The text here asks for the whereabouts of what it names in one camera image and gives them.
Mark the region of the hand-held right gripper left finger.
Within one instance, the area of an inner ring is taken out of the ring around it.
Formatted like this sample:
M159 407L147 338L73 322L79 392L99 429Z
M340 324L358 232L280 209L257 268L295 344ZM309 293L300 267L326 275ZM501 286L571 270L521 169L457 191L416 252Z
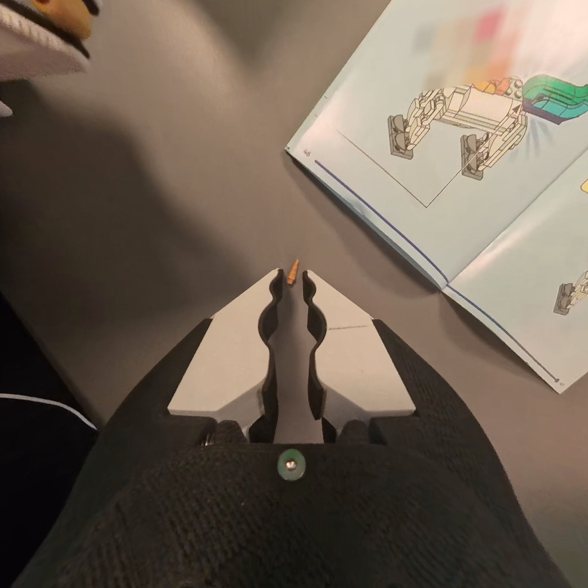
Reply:
M282 270L273 269L211 318L168 404L174 416L237 422L250 442L273 442L278 417L275 352Z

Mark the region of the open light blue instruction booklet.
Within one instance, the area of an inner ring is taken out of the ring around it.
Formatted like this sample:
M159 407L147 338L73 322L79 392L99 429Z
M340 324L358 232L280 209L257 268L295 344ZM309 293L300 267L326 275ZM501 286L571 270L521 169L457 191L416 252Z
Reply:
M587 374L587 1L391 1L285 151L554 391Z

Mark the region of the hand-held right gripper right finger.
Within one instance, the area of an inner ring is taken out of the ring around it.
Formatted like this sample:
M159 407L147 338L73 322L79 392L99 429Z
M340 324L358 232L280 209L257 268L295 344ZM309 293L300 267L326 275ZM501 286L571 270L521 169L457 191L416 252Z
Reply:
M311 270L302 275L309 357L307 396L324 442L353 421L413 416L415 404L374 319Z

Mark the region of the person's black striped pants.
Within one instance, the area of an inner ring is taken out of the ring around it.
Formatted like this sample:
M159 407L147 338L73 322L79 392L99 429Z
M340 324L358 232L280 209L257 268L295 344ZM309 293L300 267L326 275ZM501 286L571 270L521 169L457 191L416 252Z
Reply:
M1 587L55 524L98 432L1 296Z

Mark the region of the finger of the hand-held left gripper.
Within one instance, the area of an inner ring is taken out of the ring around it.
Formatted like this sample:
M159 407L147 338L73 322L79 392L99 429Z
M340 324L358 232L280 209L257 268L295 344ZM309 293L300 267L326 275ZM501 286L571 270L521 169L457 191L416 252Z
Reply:
M30 1L1 1L1 78L83 72L84 40L59 29Z

